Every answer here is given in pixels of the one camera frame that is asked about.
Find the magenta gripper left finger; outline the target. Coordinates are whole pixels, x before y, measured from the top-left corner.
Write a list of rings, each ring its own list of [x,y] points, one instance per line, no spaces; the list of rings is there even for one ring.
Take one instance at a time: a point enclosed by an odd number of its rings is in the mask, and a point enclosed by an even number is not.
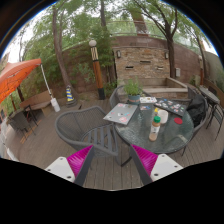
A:
[[[94,146],[87,146],[69,157],[58,157],[46,171],[82,186],[94,156]]]

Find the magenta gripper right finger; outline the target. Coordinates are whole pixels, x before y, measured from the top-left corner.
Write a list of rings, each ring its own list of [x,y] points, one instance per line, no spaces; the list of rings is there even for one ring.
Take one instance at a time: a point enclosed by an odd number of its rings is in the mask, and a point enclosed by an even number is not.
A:
[[[166,154],[156,155],[142,147],[131,145],[134,160],[143,185],[150,184],[182,169],[182,166]]]

